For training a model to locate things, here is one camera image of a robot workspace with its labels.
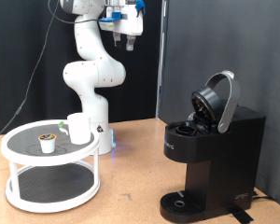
round side table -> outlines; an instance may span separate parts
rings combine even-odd
[[[66,120],[44,120],[20,126],[7,133],[1,151],[9,160],[10,179],[6,196],[14,206],[29,212],[53,213],[77,207],[92,198],[100,188],[99,134],[91,128],[91,141],[74,145],[59,131]],[[55,150],[41,151],[38,136],[57,135]],[[93,155],[93,166],[81,161]],[[17,169],[17,163],[23,164]]]

coffee maker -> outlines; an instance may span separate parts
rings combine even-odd
[[[230,83],[227,102],[214,92],[223,78]],[[250,208],[265,116],[239,106],[239,99],[237,79],[223,71],[192,94],[195,112],[188,120],[166,126],[165,156],[187,164],[185,189],[161,198],[161,215],[168,221],[190,223],[229,213],[237,217]]]

black cable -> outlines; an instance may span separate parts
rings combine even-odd
[[[58,4],[59,4],[59,0],[58,0],[58,2],[57,2],[57,4],[56,4],[56,8],[55,8],[55,11],[54,11],[53,15],[55,15],[55,13],[56,13],[56,11],[57,11]],[[39,62],[40,62],[40,60],[41,60],[41,58],[42,58],[42,56],[43,56],[44,50],[45,50],[45,48],[46,48],[47,39],[48,39],[48,34],[49,34],[49,28],[50,28],[50,26],[52,25],[53,20],[54,20],[54,17],[52,17],[51,20],[50,20],[49,27],[48,27],[48,30],[47,30],[47,33],[46,33],[45,44],[44,44],[44,47],[43,47],[43,49],[42,49],[42,51],[41,51],[41,53],[40,53],[40,55],[39,55],[38,61],[37,61],[36,66],[35,66],[35,69],[34,69],[33,73],[31,74],[30,81],[29,81],[29,84],[28,84],[28,88],[27,88],[27,91],[26,91],[26,94],[25,94],[25,98],[24,98],[24,100],[22,101],[22,103],[21,103],[21,105],[19,106],[19,108],[17,109],[17,111],[16,111],[16,113],[14,114],[14,116],[12,117],[12,119],[11,119],[11,120],[9,121],[9,123],[1,130],[0,134],[2,134],[2,132],[9,126],[9,124],[14,120],[14,118],[16,118],[16,117],[20,114],[21,108],[24,106],[24,104],[25,104],[25,102],[26,102],[26,100],[27,100],[28,91],[29,91],[29,89],[30,89],[30,84],[31,84],[32,79],[33,79],[33,77],[34,77],[34,75],[35,75],[35,70],[36,70],[36,68],[38,67],[38,64],[39,64]]]
[[[258,200],[258,199],[268,199],[268,200],[273,200],[274,201],[274,198],[272,198],[270,196],[263,196],[263,197],[254,197],[254,198],[252,198],[252,202],[254,202],[255,200]]]
[[[50,0],[48,0],[48,9],[50,14],[58,21],[67,23],[67,24],[76,24],[76,23],[82,23],[82,22],[86,22],[86,21],[63,21],[62,19],[58,18],[55,13],[52,13],[52,11],[50,10],[50,6],[49,6]]]

coffee pod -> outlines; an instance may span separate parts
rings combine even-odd
[[[55,150],[56,138],[56,134],[53,133],[42,134],[38,137],[43,153],[52,153]]]

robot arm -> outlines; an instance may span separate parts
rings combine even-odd
[[[63,79],[79,96],[82,111],[91,115],[91,126],[101,130],[100,154],[109,152],[114,144],[112,131],[108,127],[108,102],[94,89],[120,85],[126,74],[123,65],[105,51],[102,43],[97,20],[105,8],[105,2],[111,5],[107,8],[108,16],[113,17],[114,12],[121,16],[115,21],[100,21],[100,25],[107,23],[106,30],[114,32],[116,41],[120,40],[120,34],[128,35],[127,49],[133,50],[135,36],[143,31],[143,7],[137,9],[137,5],[129,5],[130,0],[61,0],[65,12],[79,15],[74,28],[77,52],[86,60],[67,64]]]
[[[120,35],[127,35],[126,50],[133,50],[135,37],[143,32],[143,16],[146,13],[143,0],[61,0],[61,5],[67,13],[97,19],[102,10],[95,9],[95,5],[104,4],[102,1],[105,1],[107,8],[106,18],[99,20],[101,29],[113,32],[116,47],[120,46]]]

